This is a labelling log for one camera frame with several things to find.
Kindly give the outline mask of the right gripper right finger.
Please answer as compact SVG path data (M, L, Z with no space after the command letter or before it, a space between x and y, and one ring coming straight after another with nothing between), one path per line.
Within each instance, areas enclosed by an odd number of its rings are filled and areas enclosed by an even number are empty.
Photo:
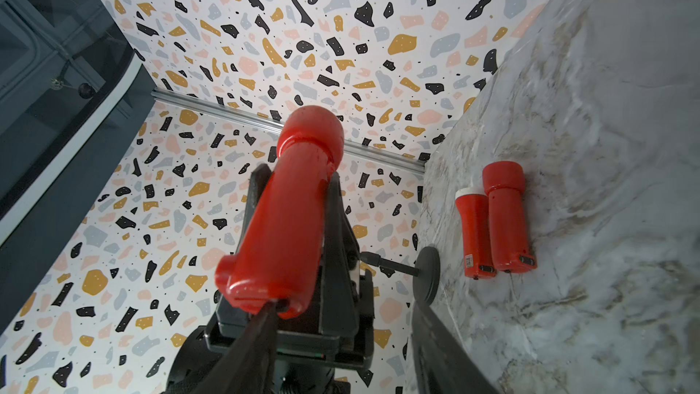
M498 392L423 301L413 310L411 338L418 393Z

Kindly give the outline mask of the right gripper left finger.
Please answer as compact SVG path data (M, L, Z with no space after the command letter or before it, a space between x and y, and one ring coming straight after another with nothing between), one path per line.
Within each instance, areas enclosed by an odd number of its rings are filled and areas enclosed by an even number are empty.
M277 304L267 302L193 393L270 393L277 326Z

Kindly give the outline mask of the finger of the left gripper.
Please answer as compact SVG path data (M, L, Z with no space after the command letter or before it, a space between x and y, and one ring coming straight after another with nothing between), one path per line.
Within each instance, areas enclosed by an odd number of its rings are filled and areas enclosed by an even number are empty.
M244 210L244 220L242 221L241 240L244 240L250 222L253 219L255 209L259 204L266 184L271 178L272 172L268 164L263 163L257 166L251 174L247 192L247 202Z
M344 242L346 215L338 173L333 173L328 185L324 218L319 328L323 335L350 339L357 335L359 321Z

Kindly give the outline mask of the red flashlight white rim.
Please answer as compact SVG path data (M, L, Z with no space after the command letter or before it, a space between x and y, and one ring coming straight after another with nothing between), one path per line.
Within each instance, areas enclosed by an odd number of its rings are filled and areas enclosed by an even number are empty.
M462 188L455 195L455 204L461 218L466 277L474 280L495 277L497 270L491 257L488 197L475 187Z

